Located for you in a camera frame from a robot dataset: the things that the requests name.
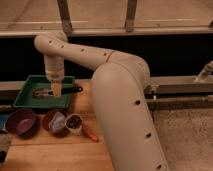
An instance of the green tray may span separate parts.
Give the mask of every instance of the green tray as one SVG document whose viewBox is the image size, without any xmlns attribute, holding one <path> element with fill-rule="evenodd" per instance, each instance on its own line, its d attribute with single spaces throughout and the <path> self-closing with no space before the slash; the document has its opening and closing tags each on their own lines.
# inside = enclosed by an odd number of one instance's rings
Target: green tray
<svg viewBox="0 0 213 171">
<path fill-rule="evenodd" d="M 73 76 L 65 76 L 62 82 L 63 88 L 73 87 L 75 78 Z M 16 97 L 14 108 L 38 108 L 52 109 L 61 108 L 68 109 L 71 102 L 71 94 L 63 94 L 61 97 L 50 97 L 44 99 L 36 99 L 32 97 L 33 90 L 37 88 L 50 88 L 50 82 L 44 75 L 30 75 L 18 96 Z"/>
</svg>

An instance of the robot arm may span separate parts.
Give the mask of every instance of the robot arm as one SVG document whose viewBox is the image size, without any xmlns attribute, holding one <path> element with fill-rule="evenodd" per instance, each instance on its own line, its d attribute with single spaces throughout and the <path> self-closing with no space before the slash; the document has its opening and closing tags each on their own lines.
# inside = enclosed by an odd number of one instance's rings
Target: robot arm
<svg viewBox="0 0 213 171">
<path fill-rule="evenodd" d="M 38 35 L 51 84 L 63 79 L 63 60 L 95 70 L 92 105 L 116 171 L 168 171 L 143 90 L 149 67 L 137 56 L 110 49 L 68 44 L 58 34 Z"/>
</svg>

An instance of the red bowl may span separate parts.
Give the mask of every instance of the red bowl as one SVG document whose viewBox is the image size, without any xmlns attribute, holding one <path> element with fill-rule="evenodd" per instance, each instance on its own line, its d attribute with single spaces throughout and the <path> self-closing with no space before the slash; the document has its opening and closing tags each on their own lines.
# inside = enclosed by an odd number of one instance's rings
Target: red bowl
<svg viewBox="0 0 213 171">
<path fill-rule="evenodd" d="M 11 113 L 5 124 L 9 133 L 21 135 L 29 131 L 36 122 L 36 114 L 31 109 L 18 109 Z"/>
<path fill-rule="evenodd" d="M 49 123 L 50 121 L 53 119 L 54 115 L 57 113 L 57 112 L 60 112 L 61 114 L 63 114 L 65 117 L 66 117 L 66 111 L 64 111 L 63 109 L 52 109 L 50 111 L 48 111 L 43 120 L 42 120 L 42 126 L 43 128 L 52 133 L 52 134 L 59 134 L 59 133 L 62 133 L 65 129 L 65 125 L 62 126 L 60 129 L 58 129 L 56 132 L 53 132 L 50 128 L 49 128 Z"/>
</svg>

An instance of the black wall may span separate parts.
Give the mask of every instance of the black wall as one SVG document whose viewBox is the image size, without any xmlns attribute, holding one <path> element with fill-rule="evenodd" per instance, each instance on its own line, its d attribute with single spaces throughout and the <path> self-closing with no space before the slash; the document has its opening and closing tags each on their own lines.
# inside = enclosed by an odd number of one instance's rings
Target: black wall
<svg viewBox="0 0 213 171">
<path fill-rule="evenodd" d="M 71 37 L 69 42 L 116 49 L 143 57 L 151 76 L 196 75 L 213 60 L 213 34 Z M 42 55 L 33 38 L 0 39 L 0 81 L 25 80 L 44 74 Z M 65 62 L 66 75 L 91 78 L 92 71 Z"/>
</svg>

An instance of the wooden table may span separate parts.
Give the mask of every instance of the wooden table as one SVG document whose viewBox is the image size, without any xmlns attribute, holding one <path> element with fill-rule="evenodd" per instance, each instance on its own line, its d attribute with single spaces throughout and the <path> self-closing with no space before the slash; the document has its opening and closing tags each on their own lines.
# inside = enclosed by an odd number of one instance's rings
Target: wooden table
<svg viewBox="0 0 213 171">
<path fill-rule="evenodd" d="M 79 113 L 91 130 L 98 134 L 95 143 L 85 136 L 71 133 L 55 137 L 41 125 L 30 138 L 13 137 L 3 171 L 112 171 L 104 138 L 91 107 L 89 81 L 77 82 L 84 89 L 74 96 L 69 113 Z"/>
</svg>

